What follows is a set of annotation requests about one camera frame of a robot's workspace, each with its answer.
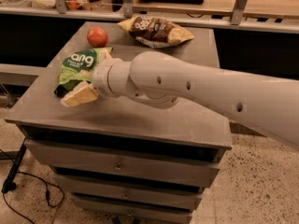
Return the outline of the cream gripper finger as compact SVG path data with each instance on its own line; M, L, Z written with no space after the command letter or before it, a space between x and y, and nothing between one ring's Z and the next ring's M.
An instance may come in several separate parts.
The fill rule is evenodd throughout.
M99 94L92 84L87 81L80 82L71 92L69 92L60 103L66 107L92 102L98 98Z

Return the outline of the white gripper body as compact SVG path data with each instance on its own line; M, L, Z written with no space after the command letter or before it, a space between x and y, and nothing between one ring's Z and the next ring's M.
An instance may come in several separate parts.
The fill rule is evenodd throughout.
M117 98L117 85L120 82L119 74L121 59L104 59L93 69L92 85L95 91L105 97Z

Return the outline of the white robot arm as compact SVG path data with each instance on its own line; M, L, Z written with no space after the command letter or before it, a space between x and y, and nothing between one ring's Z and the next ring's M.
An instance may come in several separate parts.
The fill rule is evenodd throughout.
M99 96L169 108L185 98L280 143L299 148L299 81L236 72L146 51L130 62L105 59L62 100L66 107Z

